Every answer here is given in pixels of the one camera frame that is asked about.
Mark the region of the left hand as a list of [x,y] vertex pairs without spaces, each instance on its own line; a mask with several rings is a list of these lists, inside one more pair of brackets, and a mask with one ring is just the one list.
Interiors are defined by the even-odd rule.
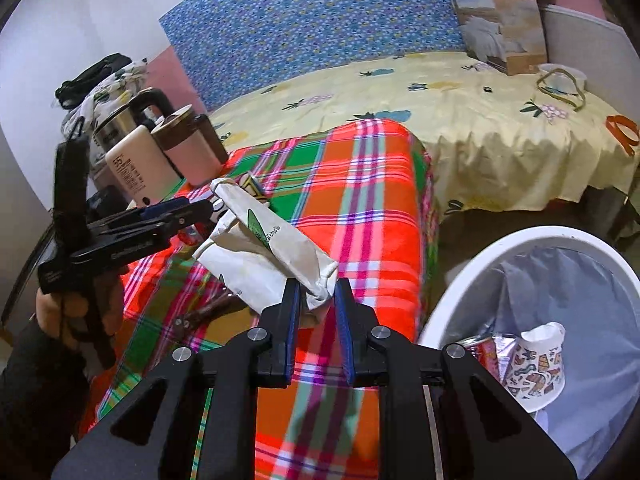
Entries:
[[[114,336],[122,326],[125,293],[122,277],[128,272],[128,266],[122,266],[96,280],[99,285],[103,285],[108,300],[108,307],[102,315],[107,336]],[[44,294],[41,289],[37,290],[35,317],[40,330],[47,336],[62,341],[72,350],[79,348],[79,341],[70,331],[70,321],[75,318],[81,320],[87,311],[88,300],[77,292]]]

